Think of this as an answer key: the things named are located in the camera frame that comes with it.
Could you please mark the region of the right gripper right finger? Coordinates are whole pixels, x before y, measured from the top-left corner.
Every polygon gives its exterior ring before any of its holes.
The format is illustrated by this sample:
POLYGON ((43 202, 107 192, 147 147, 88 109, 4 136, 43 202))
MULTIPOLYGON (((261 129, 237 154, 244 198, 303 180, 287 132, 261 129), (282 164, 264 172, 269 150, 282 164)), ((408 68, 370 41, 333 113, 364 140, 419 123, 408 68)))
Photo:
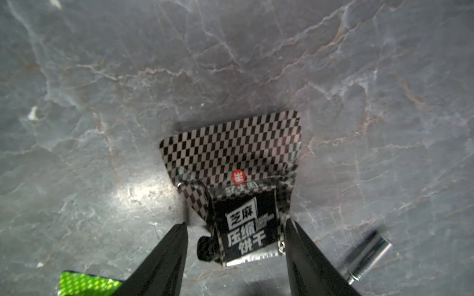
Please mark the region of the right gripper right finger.
POLYGON ((357 296, 312 239, 296 222, 285 224, 285 252, 293 296, 357 296))

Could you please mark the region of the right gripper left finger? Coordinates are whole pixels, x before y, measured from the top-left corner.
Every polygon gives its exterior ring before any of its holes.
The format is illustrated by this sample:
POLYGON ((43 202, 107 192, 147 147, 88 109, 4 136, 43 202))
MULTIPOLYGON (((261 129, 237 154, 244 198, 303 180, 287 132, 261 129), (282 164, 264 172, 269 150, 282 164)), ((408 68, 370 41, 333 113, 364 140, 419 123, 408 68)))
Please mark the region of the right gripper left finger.
POLYGON ((178 296, 188 250, 185 223, 174 225, 114 296, 178 296))

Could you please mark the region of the green cookie pack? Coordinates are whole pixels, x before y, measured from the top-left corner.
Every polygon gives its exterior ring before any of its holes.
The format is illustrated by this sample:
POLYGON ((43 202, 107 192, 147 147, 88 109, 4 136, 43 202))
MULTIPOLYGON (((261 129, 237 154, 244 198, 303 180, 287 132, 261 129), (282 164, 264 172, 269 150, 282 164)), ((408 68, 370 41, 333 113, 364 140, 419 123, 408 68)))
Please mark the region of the green cookie pack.
POLYGON ((64 271, 60 275, 58 296, 111 296, 122 281, 64 271))

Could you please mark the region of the black cookie pack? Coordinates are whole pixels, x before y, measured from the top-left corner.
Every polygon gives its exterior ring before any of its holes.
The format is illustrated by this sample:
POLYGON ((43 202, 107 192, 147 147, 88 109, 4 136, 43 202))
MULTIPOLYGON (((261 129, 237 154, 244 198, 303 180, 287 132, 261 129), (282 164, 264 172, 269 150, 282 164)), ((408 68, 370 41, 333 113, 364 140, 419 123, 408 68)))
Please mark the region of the black cookie pack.
POLYGON ((282 256, 301 151, 301 116, 282 111, 163 139, 178 194, 205 222, 201 261, 223 266, 282 256))

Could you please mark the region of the orange black screwdriver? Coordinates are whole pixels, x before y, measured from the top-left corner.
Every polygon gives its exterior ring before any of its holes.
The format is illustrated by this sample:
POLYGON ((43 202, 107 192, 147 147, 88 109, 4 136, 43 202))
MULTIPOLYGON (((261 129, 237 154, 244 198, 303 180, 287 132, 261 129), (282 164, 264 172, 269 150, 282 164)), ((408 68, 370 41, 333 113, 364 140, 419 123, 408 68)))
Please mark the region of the orange black screwdriver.
POLYGON ((346 281, 352 285, 360 281, 392 248, 393 244, 378 230, 372 231, 363 242, 355 248, 345 261, 346 281))

